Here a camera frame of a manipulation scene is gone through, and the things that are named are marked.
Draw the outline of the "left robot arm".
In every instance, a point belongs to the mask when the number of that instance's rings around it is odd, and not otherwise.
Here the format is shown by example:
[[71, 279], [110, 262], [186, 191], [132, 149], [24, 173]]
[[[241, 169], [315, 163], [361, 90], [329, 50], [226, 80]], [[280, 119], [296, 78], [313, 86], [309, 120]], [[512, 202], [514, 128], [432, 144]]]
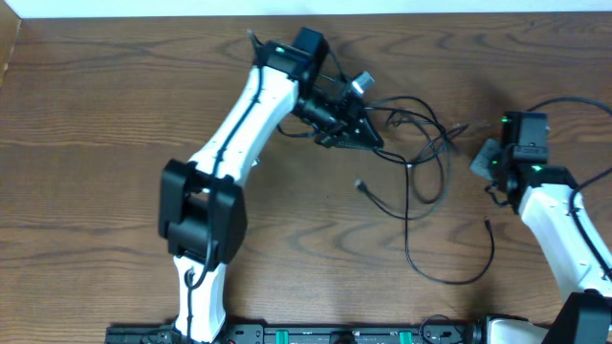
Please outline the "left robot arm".
[[336, 94], [317, 87], [331, 55], [322, 33], [303, 28], [290, 45], [263, 43], [253, 33], [249, 40], [249, 77], [229, 114], [188, 161], [169, 161], [161, 175], [158, 232], [179, 278], [176, 343], [212, 343], [224, 328], [227, 267], [248, 226], [244, 187], [285, 117], [311, 126], [311, 138], [326, 148], [383, 147], [363, 101], [374, 84], [368, 72], [338, 74]]

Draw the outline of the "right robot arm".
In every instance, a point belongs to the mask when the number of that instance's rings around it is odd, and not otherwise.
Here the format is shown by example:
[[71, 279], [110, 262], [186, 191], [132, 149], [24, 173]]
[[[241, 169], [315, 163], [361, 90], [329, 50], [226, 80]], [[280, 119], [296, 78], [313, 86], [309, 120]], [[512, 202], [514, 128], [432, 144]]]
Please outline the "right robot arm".
[[487, 140], [471, 169], [506, 195], [534, 234], [563, 306], [548, 328], [486, 315], [468, 328], [468, 343], [604, 343], [611, 332], [611, 252], [584, 208], [581, 184], [548, 163], [548, 132], [545, 114], [508, 112], [500, 140]]

